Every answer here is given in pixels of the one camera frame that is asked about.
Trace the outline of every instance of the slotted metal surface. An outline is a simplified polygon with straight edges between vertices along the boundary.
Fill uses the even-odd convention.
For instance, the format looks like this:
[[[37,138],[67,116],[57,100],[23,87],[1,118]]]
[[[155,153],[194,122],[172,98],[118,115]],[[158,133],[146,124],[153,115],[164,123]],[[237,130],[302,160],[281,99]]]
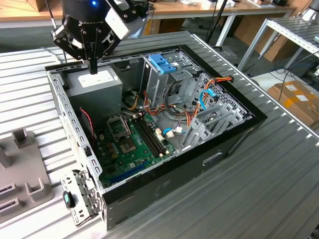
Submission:
[[[318,136],[310,134],[253,83],[188,32],[122,42],[115,54],[187,44],[268,115],[239,150],[207,173],[124,221],[110,232],[95,218],[73,224],[59,179],[76,159],[54,107],[43,49],[0,54],[0,137],[34,131],[54,198],[0,225],[0,238],[179,239],[307,238],[319,223]],[[63,60],[63,53],[50,48]]]
[[[311,25],[299,17],[287,17],[270,18],[267,25],[305,50],[311,53],[319,51],[319,43],[314,41],[314,37],[319,35],[318,24]]]

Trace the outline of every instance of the green circuit board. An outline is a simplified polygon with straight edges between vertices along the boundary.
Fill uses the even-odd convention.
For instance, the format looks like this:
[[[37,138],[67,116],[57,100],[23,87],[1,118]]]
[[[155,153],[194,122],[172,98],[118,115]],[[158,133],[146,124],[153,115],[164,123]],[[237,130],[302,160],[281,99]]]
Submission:
[[[143,119],[150,128],[152,128],[152,131],[155,134],[155,128],[158,126],[153,121],[152,117],[146,114]],[[116,182],[122,181],[139,171],[165,160],[175,153],[174,147],[165,140],[160,144],[165,148],[166,153],[163,154],[162,157],[154,156],[148,145],[143,141],[138,130],[135,128],[132,119],[127,118],[126,122],[130,129],[131,136],[129,138],[122,137],[118,142],[114,140],[106,123],[95,129],[97,143],[94,143],[93,150],[103,169],[99,179],[105,187],[109,187]],[[121,126],[116,125],[115,123],[112,124],[112,127],[116,132],[123,130]],[[135,149],[123,153],[123,145],[129,148],[132,146],[129,145],[129,143],[132,142],[134,143]]]

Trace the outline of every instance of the blue plastic clip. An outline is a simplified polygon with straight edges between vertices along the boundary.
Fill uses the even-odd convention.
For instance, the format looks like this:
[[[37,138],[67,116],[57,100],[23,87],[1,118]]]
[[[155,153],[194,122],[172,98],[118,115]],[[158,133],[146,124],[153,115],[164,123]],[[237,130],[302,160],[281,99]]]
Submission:
[[[175,72],[176,68],[171,66],[171,64],[160,54],[155,54],[149,56],[149,60],[151,63],[159,69],[162,74],[167,74],[171,72]]]

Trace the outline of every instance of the ram slot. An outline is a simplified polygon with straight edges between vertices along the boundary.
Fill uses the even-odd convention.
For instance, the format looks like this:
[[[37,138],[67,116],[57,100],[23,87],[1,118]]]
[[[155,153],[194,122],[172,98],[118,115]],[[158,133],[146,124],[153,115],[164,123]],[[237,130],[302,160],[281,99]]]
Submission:
[[[139,132],[141,138],[145,142],[145,144],[149,147],[154,157],[159,157],[160,154],[165,153],[165,149],[163,146],[158,142],[155,135],[152,133],[144,119],[136,119],[133,120],[133,125]]]

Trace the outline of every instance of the wooden desk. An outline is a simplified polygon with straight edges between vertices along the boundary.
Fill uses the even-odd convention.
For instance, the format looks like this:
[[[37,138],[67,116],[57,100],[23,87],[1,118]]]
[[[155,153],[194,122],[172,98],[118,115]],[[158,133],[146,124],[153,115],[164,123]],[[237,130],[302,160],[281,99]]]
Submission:
[[[51,0],[50,6],[54,14],[57,24],[61,24],[62,19],[62,6],[60,0]],[[203,9],[200,3],[195,6],[186,6],[182,3],[176,2],[156,2],[154,4],[155,10],[153,20],[168,19],[168,18],[187,18],[187,17],[206,17],[213,16],[214,9]],[[226,8],[222,16],[226,16],[227,20],[223,27],[223,30],[217,41],[217,45],[221,46],[227,36],[227,33],[237,15],[253,15],[253,14],[271,14],[271,13],[285,13],[285,16],[289,16],[293,7],[280,7],[276,8],[258,8],[245,0],[236,3],[234,7]],[[51,25],[50,15],[47,8],[41,12],[32,12],[20,9],[14,9],[9,7],[0,6],[0,28],[11,27],[30,27],[30,26],[45,26]]]

